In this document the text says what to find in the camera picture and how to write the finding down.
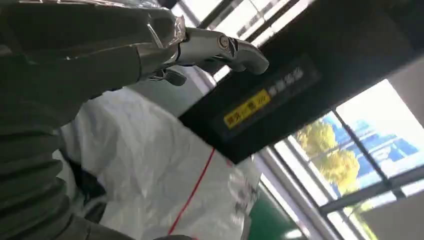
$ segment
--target warning sticker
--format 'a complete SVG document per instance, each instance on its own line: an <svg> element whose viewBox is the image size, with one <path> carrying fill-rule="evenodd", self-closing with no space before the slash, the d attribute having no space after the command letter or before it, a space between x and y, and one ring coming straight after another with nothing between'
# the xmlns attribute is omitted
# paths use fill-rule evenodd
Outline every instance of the warning sticker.
<svg viewBox="0 0 424 240"><path fill-rule="evenodd" d="M243 104L224 116L224 122L229 129L243 122L256 111L263 108L271 101L271 97L265 89L262 89Z"/></svg>

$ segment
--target tree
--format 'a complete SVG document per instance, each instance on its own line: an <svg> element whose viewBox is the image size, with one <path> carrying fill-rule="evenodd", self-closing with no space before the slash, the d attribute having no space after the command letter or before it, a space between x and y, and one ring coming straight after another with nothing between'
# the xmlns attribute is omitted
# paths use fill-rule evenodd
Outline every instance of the tree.
<svg viewBox="0 0 424 240"><path fill-rule="evenodd" d="M337 146L336 135L330 124L319 119L299 130L295 136L322 176L329 183L336 184L342 195L357 189L356 177L360 165L355 153L345 149L326 153Z"/></svg>
<svg viewBox="0 0 424 240"><path fill-rule="evenodd" d="M337 146L336 135L332 126L321 120L299 130L296 138L310 158Z"/></svg>

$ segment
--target glass pane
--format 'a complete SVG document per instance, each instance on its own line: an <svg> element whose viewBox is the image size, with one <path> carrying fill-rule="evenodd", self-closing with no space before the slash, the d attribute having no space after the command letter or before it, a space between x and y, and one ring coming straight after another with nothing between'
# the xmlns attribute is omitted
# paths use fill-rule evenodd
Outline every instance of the glass pane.
<svg viewBox="0 0 424 240"><path fill-rule="evenodd" d="M337 112L388 177L424 164L424 129L387 79ZM362 168L360 172L369 172Z"/></svg>
<svg viewBox="0 0 424 240"><path fill-rule="evenodd" d="M311 195L316 204L323 206L328 203L329 198L326 197L324 192L318 187L317 183L312 179L310 174L306 171L304 165L302 165L299 159L296 158L287 144L284 141L280 141L279 143L275 144L274 147L281 155L284 162L288 165L288 167L296 174L297 178Z"/></svg>
<svg viewBox="0 0 424 240"><path fill-rule="evenodd" d="M183 9L181 9L181 6L179 3L177 3L172 9L171 9L172 13L177 16L177 17L181 17L184 16L184 21L185 21L185 26L189 27L189 28L195 28L195 24L190 21L190 18L186 15L186 13L184 12Z"/></svg>
<svg viewBox="0 0 424 240"><path fill-rule="evenodd" d="M274 34L275 34L274 31L271 28L268 28L267 30L263 31L251 43L253 44L253 46L260 47L262 44L268 41L268 39L270 39Z"/></svg>
<svg viewBox="0 0 424 240"><path fill-rule="evenodd" d="M229 68L227 65L223 66L221 69L219 69L214 75L213 79L215 79L216 82L221 81L227 74L229 74L231 71L231 68Z"/></svg>
<svg viewBox="0 0 424 240"><path fill-rule="evenodd" d="M222 0L182 0L201 22Z"/></svg>
<svg viewBox="0 0 424 240"><path fill-rule="evenodd" d="M338 212L332 212L327 215L330 222L345 240L358 240L353 230L345 222L345 219Z"/></svg>
<svg viewBox="0 0 424 240"><path fill-rule="evenodd" d="M238 38L239 30L245 25L249 26L251 19L257 14L255 6L249 0L244 0L214 30L223 32L229 37Z"/></svg>
<svg viewBox="0 0 424 240"><path fill-rule="evenodd" d="M270 19L276 12L278 12L284 5L286 5L289 2L289 0L273 0L272 1L272 7L266 11L266 13L263 15L263 17L268 20Z"/></svg>
<svg viewBox="0 0 424 240"><path fill-rule="evenodd" d="M241 39L248 38L254 31L256 31L261 25L265 23L265 15L274 9L279 10L287 0L250 0L253 6L256 8L257 14L242 27L237 35Z"/></svg>
<svg viewBox="0 0 424 240"><path fill-rule="evenodd" d="M292 137L294 149L337 198L381 181L332 112Z"/></svg>
<svg viewBox="0 0 424 240"><path fill-rule="evenodd" d="M275 32L283 29L287 24L289 24L293 19L295 19L301 12L303 12L309 5L310 0L299 0L292 8L290 8L286 13L284 13L277 21L275 21L271 28Z"/></svg>
<svg viewBox="0 0 424 240"><path fill-rule="evenodd" d="M336 214L340 216L343 222L348 222L346 224L349 228L355 228L356 232L360 234L363 238L367 240L378 240L377 236L373 233L373 230L367 224L367 222L363 219L362 213L365 213L373 208L389 204L396 201L396 197L392 192L386 192L384 194L372 197L368 200L360 202L358 204L345 207L343 211L333 212L332 214ZM334 223L334 226L339 229L341 227L340 223Z"/></svg>

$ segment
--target gray robot arm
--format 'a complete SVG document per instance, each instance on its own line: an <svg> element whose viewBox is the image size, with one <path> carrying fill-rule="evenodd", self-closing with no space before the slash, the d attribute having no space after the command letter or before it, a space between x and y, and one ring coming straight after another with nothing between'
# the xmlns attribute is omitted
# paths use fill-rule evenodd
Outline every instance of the gray robot arm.
<svg viewBox="0 0 424 240"><path fill-rule="evenodd" d="M219 32L188 28L172 42L168 10L67 2L0 8L0 239L129 239L73 216L56 178L54 130L84 102L177 64L215 59L256 74L268 67L255 47Z"/></svg>

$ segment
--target red stripe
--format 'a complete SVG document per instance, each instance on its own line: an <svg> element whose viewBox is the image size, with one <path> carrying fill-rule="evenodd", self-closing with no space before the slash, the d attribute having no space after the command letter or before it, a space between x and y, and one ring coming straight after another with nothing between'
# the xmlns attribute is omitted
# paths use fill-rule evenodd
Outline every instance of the red stripe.
<svg viewBox="0 0 424 240"><path fill-rule="evenodd" d="M205 176L206 170L208 169L209 164L211 163L212 156L214 155L214 152L215 152L215 148L212 148L212 152L210 153L209 159L207 160L206 165L204 166L203 171L201 172L200 177L198 178L196 185L193 188L193 191L191 192L190 196L188 197L188 200L185 202L181 211L179 211L178 216L176 217L175 221L173 222L171 228L168 231L168 235L171 235L173 233L173 231L175 230L175 227L177 226L178 222L181 219L181 216L183 215L184 211L187 209L190 202L192 201L196 191L198 190L200 182L202 181L203 177Z"/></svg>

